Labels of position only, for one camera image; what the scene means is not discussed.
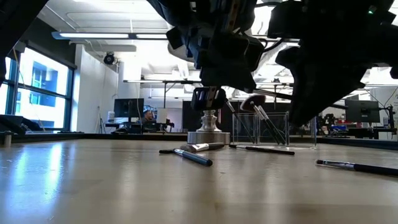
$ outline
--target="metal base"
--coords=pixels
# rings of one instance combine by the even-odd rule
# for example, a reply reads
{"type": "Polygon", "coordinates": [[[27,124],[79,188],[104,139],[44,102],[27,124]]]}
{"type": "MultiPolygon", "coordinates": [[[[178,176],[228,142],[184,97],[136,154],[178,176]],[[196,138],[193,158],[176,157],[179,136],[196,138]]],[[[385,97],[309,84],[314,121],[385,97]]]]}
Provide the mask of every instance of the metal base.
{"type": "Polygon", "coordinates": [[[222,132],[188,132],[188,144],[231,143],[231,134],[222,132]]]}

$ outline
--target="window frame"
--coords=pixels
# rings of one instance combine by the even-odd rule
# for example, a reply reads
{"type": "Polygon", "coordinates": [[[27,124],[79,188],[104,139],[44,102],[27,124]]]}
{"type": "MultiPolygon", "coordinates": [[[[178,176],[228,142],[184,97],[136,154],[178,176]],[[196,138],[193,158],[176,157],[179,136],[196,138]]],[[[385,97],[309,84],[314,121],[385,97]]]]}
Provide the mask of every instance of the window frame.
{"type": "MultiPolygon", "coordinates": [[[[48,57],[49,59],[52,59],[49,57],[47,54],[43,54],[42,52],[38,51],[35,48],[30,48],[26,47],[27,49],[33,50],[45,57],[48,57]]],[[[45,128],[46,131],[69,131],[70,130],[70,120],[71,120],[71,115],[72,115],[72,92],[73,92],[73,82],[74,82],[74,74],[75,74],[75,68],[65,65],[62,62],[59,62],[58,60],[55,60],[58,63],[61,63],[62,65],[66,66],[68,68],[68,78],[67,78],[67,91],[66,94],[59,94],[56,92],[52,92],[49,90],[44,90],[41,88],[34,87],[32,85],[27,85],[23,83],[19,83],[19,71],[17,65],[20,64],[21,62],[21,52],[16,51],[17,53],[17,58],[18,58],[18,63],[16,62],[15,57],[12,55],[11,58],[11,64],[10,64],[10,71],[9,71],[9,79],[5,80],[3,82],[3,85],[8,86],[8,93],[7,93],[7,100],[6,100],[6,114],[15,114],[16,113],[16,108],[17,108],[17,95],[18,95],[18,88],[25,89],[25,90],[31,90],[37,93],[43,93],[46,95],[50,96],[55,96],[59,98],[64,98],[65,99],[65,115],[63,119],[63,128],[45,128]]]]}

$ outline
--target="wooden table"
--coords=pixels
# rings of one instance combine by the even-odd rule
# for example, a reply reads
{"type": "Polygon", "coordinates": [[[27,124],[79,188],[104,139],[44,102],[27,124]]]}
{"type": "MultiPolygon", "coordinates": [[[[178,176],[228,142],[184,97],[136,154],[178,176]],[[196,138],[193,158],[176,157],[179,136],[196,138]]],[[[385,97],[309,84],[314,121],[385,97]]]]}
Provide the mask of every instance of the wooden table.
{"type": "Polygon", "coordinates": [[[296,156],[159,149],[183,142],[78,140],[0,149],[0,223],[397,223],[398,179],[315,159],[398,167],[394,151],[320,145],[296,156]]]}

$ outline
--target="computer monitor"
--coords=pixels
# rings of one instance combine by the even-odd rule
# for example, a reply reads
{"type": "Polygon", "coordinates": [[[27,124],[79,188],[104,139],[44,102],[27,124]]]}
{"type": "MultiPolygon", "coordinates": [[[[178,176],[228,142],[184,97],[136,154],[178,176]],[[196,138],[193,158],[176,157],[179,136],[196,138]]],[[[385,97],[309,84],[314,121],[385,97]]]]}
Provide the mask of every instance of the computer monitor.
{"type": "Polygon", "coordinates": [[[380,123],[377,101],[345,100],[346,120],[352,122],[380,123]]]}
{"type": "Polygon", "coordinates": [[[141,118],[144,116],[144,99],[115,99],[116,118],[141,118]]]}

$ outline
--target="security camera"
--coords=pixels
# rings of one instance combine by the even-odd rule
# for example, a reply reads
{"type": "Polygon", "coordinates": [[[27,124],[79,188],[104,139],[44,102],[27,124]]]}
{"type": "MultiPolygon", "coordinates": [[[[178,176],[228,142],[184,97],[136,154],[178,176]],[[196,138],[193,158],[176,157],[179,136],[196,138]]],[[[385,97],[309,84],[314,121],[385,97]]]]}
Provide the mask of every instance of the security camera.
{"type": "Polygon", "coordinates": [[[118,62],[117,58],[114,56],[114,52],[107,52],[104,57],[104,63],[106,65],[114,65],[118,62]]]}

